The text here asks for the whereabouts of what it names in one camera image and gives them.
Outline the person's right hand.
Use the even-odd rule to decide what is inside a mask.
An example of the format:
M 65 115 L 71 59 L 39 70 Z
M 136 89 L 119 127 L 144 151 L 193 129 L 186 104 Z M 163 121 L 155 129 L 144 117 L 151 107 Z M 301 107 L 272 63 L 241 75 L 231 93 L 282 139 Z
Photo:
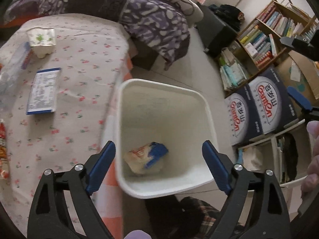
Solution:
M 307 177 L 301 184 L 301 192 L 303 199 L 308 193 L 312 192 L 318 185 L 319 176 L 319 123 L 318 121 L 310 121 L 307 124 L 307 131 L 315 140 L 312 150 L 312 161 L 307 169 Z

